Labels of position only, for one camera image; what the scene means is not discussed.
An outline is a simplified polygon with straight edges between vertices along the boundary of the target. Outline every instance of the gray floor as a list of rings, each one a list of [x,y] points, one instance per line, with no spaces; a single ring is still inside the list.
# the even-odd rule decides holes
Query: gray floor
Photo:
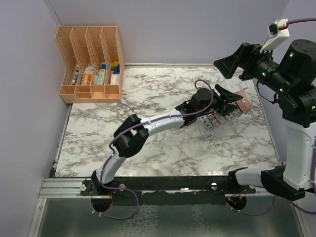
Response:
[[[141,206],[136,217],[111,220],[91,214],[89,199],[49,199],[40,237],[300,237],[303,236],[288,201],[279,198],[264,216],[244,216],[226,205]],[[271,196],[249,197],[245,211],[259,213]],[[124,216],[131,206],[112,206],[108,214]]]

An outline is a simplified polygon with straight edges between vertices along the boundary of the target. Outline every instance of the marble table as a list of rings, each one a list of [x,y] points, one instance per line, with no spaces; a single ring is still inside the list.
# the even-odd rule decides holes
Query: marble table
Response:
[[[253,81],[242,82],[237,76],[224,79],[214,67],[127,68],[120,104],[73,104],[55,177],[90,176],[110,154],[113,133],[129,115],[150,117],[174,109],[196,92],[196,79],[232,92],[248,87],[258,99]],[[227,175],[245,166],[264,169],[277,164],[262,116],[236,138],[202,140],[196,124],[156,134],[116,176]]]

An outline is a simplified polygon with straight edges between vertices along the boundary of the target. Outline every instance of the perforated divider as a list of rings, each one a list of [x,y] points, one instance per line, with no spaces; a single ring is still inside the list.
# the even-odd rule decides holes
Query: perforated divider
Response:
[[[56,42],[65,63],[65,77],[60,96],[67,104],[71,103],[116,103],[121,101],[121,90],[125,63],[119,32],[116,26],[106,27],[59,27]],[[111,83],[111,64],[118,61],[120,78],[118,85]],[[106,64],[104,84],[95,84],[101,64]],[[93,66],[91,83],[81,84],[82,74],[89,65]],[[72,85],[76,68],[79,74],[76,85]]]

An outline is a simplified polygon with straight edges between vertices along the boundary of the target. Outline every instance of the gray wall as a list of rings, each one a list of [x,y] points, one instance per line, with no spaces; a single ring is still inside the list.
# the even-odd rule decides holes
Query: gray wall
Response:
[[[291,0],[282,14],[281,18],[297,19],[304,17],[315,17],[316,15],[316,1],[315,0]],[[274,58],[280,62],[288,49],[290,43],[295,39],[307,39],[316,42],[316,22],[299,23],[289,26],[290,39],[283,43],[274,52]],[[268,88],[262,90],[263,93],[272,98],[273,92]],[[282,122],[281,109],[277,105],[264,103],[265,112],[267,114],[269,125],[276,143],[276,147],[280,157],[286,159],[286,129]],[[306,198],[302,200],[302,206],[308,210],[316,210],[315,195],[307,194]],[[316,216],[307,215],[309,226],[313,232],[312,236],[316,236]]]
[[[212,63],[264,43],[288,1],[49,0],[63,26],[118,25],[132,63]]]
[[[56,23],[41,0],[0,1],[0,236],[25,237],[67,107]]]

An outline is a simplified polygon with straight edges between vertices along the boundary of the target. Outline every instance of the cable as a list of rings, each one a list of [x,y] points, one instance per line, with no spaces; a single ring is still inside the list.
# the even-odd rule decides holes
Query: cable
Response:
[[[276,94],[274,95],[274,101],[268,100],[266,97],[264,97],[262,94],[260,94],[259,81],[257,81],[256,87],[257,87],[257,90],[258,90],[258,94],[259,94],[262,98],[264,98],[265,100],[269,101],[271,104],[275,104],[275,103],[277,102]]]
[[[246,216],[263,216],[263,215],[269,213],[270,211],[272,211],[275,208],[276,203],[277,203],[277,197],[275,196],[272,206],[268,210],[266,210],[264,212],[261,212],[261,213],[242,212],[240,210],[236,210],[236,209],[232,208],[227,202],[226,202],[226,205],[228,205],[231,208],[232,211],[237,212],[237,213],[242,214],[242,215],[246,215]]]
[[[147,121],[147,122],[142,122],[142,123],[136,124],[136,125],[134,125],[134,126],[131,126],[131,127],[128,128],[128,129],[126,129],[125,131],[121,132],[120,134],[118,134],[118,135],[110,142],[109,148],[112,150],[113,153],[107,158],[107,160],[104,162],[104,165],[102,166],[102,171],[101,171],[101,174],[100,174],[100,177],[101,177],[100,184],[101,184],[101,186],[102,186],[103,188],[105,188],[105,189],[109,189],[109,190],[126,190],[126,191],[131,192],[131,193],[135,196],[135,198],[136,198],[136,208],[135,208],[135,210],[133,211],[133,213],[130,214],[129,216],[126,216],[126,217],[110,216],[110,215],[104,214],[104,213],[102,213],[102,212],[97,212],[97,211],[94,209],[93,204],[92,204],[92,202],[91,202],[91,208],[92,208],[92,210],[93,210],[92,213],[97,213],[97,214],[99,214],[99,216],[105,216],[105,217],[109,217],[109,218],[115,219],[115,220],[126,220],[126,219],[129,219],[129,218],[133,217],[134,215],[136,215],[136,213],[138,212],[138,208],[139,208],[139,200],[138,200],[137,194],[136,194],[133,190],[128,189],[128,188],[113,188],[113,187],[105,186],[105,185],[103,184],[103,181],[102,181],[102,179],[103,179],[103,174],[104,174],[104,170],[105,170],[105,168],[106,168],[106,165],[109,163],[109,161],[111,160],[111,158],[112,158],[112,157],[114,156],[114,154],[115,154],[115,150],[114,150],[113,144],[118,140],[119,137],[121,137],[121,136],[124,135],[125,133],[129,132],[130,130],[133,130],[133,129],[135,129],[135,128],[137,128],[137,127],[140,127],[140,126],[143,126],[143,125],[146,125],[146,124],[148,124],[148,123],[156,122],[156,121],[159,121],[159,120],[162,120],[162,119],[166,119],[166,118],[170,118],[170,119],[171,119],[171,118],[175,118],[175,117],[187,117],[187,116],[192,116],[192,115],[198,115],[198,114],[203,113],[204,111],[206,111],[206,110],[211,106],[211,104],[212,104],[212,102],[213,102],[214,93],[213,93],[213,89],[212,89],[211,85],[210,85],[207,81],[202,80],[202,79],[198,79],[198,80],[195,81],[194,87],[195,87],[196,89],[198,89],[197,83],[198,83],[199,81],[204,82],[204,83],[208,86],[209,90],[211,91],[211,101],[210,101],[210,103],[209,103],[205,108],[203,108],[203,109],[201,109],[201,110],[199,110],[199,111],[197,111],[197,112],[193,112],[193,113],[182,114],[182,115],[170,115],[170,116],[167,115],[167,116],[162,116],[162,117],[160,117],[160,118],[155,118],[155,119],[150,120],[150,121]]]
[[[300,18],[300,19],[295,19],[295,20],[290,20],[287,21],[286,25],[291,25],[295,23],[300,23],[300,22],[308,22],[308,21],[316,21],[316,17],[309,17],[309,18]]]
[[[316,146],[316,140],[315,140],[315,143],[314,143],[314,146],[313,146],[313,156],[312,156],[312,165],[311,165],[311,185],[313,187],[313,190],[314,190],[314,194],[316,196],[316,185],[315,185],[315,171],[316,171],[316,152],[315,152],[315,146]],[[308,211],[308,210],[305,210],[303,208],[301,208],[300,206],[298,206],[297,204],[295,204],[294,202],[292,201],[289,201],[293,206],[295,206],[297,209],[307,213],[307,214],[310,214],[310,215],[316,215],[316,211]]]

